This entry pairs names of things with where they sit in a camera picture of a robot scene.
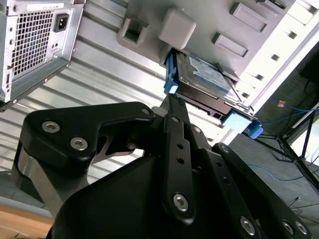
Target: power supply unit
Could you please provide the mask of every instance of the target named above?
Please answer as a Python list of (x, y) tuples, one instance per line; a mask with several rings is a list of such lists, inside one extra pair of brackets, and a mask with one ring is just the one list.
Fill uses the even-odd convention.
[(85, 0), (0, 0), (0, 111), (70, 64)]

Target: rectangular slot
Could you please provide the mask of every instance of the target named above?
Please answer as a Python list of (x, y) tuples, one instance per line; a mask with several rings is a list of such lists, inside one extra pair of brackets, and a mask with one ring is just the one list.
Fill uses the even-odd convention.
[(142, 32), (142, 29), (143, 29), (143, 26), (141, 25), (141, 23), (138, 20), (132, 18), (130, 20), (130, 23), (125, 32), (124, 37), (132, 42), (137, 43), (137, 41), (139, 40), (140, 34)]
[(263, 77), (262, 75), (259, 75), (259, 74), (256, 76), (256, 79), (258, 79), (258, 80), (260, 80), (260, 81), (261, 81), (263, 78), (264, 78), (264, 77)]
[(286, 6), (278, 0), (257, 0), (257, 3), (275, 14), (283, 14), (286, 9)]
[(279, 60), (279, 56), (277, 56), (276, 54), (273, 54), (272, 56), (271, 56), (271, 59), (273, 59), (274, 61), (278, 61)]
[(214, 36), (212, 42), (214, 45), (218, 46), (219, 48), (227, 52), (234, 53), (243, 58), (247, 56), (248, 50), (245, 47), (242, 47), (241, 45), (230, 40), (226, 36), (221, 35), (220, 33), (217, 33)]
[(263, 32), (269, 24), (267, 19), (241, 3), (235, 3), (230, 10), (230, 14), (259, 32)]
[(218, 114), (218, 113), (215, 113), (215, 114), (213, 115), (213, 117), (216, 118), (216, 119), (220, 119), (220, 118), (221, 118), (221, 115)]
[(287, 32), (288, 37), (290, 37), (291, 39), (295, 39), (297, 37), (297, 34), (295, 34), (293, 31), (289, 31)]

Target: floor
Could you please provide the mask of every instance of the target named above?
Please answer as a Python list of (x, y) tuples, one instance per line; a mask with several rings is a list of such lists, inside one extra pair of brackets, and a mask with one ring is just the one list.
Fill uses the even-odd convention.
[[(274, 140), (263, 139), (269, 145), (279, 148)], [(277, 153), (265, 148), (259, 143), (238, 135), (230, 144), (230, 147), (247, 163), (259, 166), (269, 171), (278, 179), (293, 179), (301, 176), (300, 171), (294, 164), (279, 162), (276, 157), (281, 159)], [(312, 165), (311, 170), (319, 169)], [(295, 198), (300, 197), (291, 208), (303, 207), (319, 203), (319, 196), (314, 192), (308, 182), (302, 178), (292, 182), (280, 182), (271, 178), (261, 169), (253, 168), (254, 172), (281, 198), (287, 205), (291, 204)], [(302, 218), (312, 231), (314, 238), (319, 238), (319, 205), (295, 209), (296, 214)]]

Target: wooden surface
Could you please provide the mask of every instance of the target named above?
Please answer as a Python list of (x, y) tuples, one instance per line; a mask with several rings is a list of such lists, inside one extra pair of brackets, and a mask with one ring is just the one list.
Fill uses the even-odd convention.
[(0, 239), (46, 238), (53, 219), (0, 205)]

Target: silver metal panel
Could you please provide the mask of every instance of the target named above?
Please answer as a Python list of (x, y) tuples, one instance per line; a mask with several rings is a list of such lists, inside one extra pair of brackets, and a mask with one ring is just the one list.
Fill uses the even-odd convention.
[[(0, 114), (0, 170), (12, 167), (24, 117), (35, 110), (140, 101), (160, 106), (165, 69), (119, 45), (118, 26), (125, 8), (111, 0), (87, 1), (71, 66)], [(211, 139), (220, 137), (219, 121), (188, 106), (190, 119)], [(92, 165), (88, 181), (119, 169), (142, 155), (113, 157)]]
[[(256, 0), (135, 0), (129, 2), (127, 17), (136, 17), (148, 24), (147, 34), (138, 46), (125, 41), (122, 32), (118, 35), (118, 42), (161, 63), (167, 56), (164, 52), (168, 45), (161, 41), (158, 35), (163, 27), (166, 12), (172, 6), (176, 6), (183, 9), (196, 22), (196, 28), (184, 50), (211, 64), (220, 63), (240, 75), (295, 1), (282, 0), (281, 2), (286, 6), (283, 10), (269, 0), (264, 2)], [(268, 27), (262, 33), (230, 14), (232, 6), (238, 2), (269, 21)], [(225, 51), (224, 48), (221, 49), (212, 44), (212, 39), (217, 33), (236, 42), (250, 53), (244, 58), (234, 57), (233, 52)]]
[(241, 3), (234, 4), (230, 13), (259, 32), (263, 32), (269, 24), (267, 19)]
[[(69, 0), (1, 0), (0, 4), (0, 100), (7, 103), (35, 85), (35, 79), (38, 83), (49, 77), (40, 78), (39, 71), (60, 70), (55, 59), (70, 61), (84, 4), (72, 5)], [(68, 15), (66, 29), (56, 31), (62, 14)]]

